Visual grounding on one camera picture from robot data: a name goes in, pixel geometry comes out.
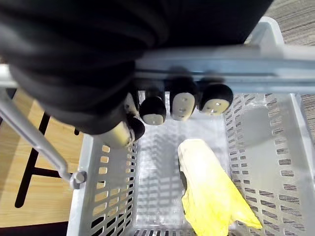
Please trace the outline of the right robot hand black cloth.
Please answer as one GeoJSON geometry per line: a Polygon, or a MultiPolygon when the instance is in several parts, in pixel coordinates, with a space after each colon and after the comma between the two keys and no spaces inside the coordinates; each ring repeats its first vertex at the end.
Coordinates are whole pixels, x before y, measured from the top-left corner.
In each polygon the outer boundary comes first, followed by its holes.
{"type": "Polygon", "coordinates": [[[99,137],[122,125],[139,139],[164,123],[156,96],[125,110],[135,95],[135,62],[164,47],[242,44],[269,0],[3,0],[0,54],[12,77],[55,119],[99,137]]]}

